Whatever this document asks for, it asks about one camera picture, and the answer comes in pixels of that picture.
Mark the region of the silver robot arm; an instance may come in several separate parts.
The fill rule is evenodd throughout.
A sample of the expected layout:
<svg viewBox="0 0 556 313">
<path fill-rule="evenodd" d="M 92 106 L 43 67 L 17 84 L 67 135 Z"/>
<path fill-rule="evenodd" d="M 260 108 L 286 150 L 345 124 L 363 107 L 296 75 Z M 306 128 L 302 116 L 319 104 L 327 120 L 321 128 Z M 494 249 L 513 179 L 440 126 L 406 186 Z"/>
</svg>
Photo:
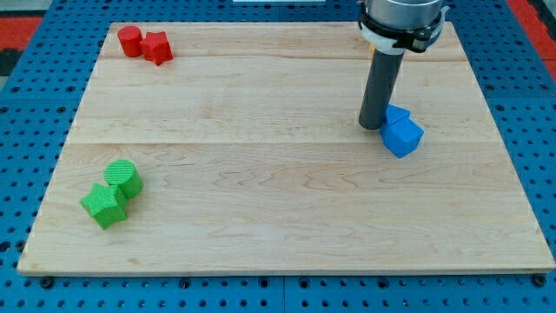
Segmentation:
<svg viewBox="0 0 556 313">
<path fill-rule="evenodd" d="M 450 10 L 443 0 L 360 1 L 361 35 L 379 52 L 423 53 L 439 38 Z"/>
</svg>

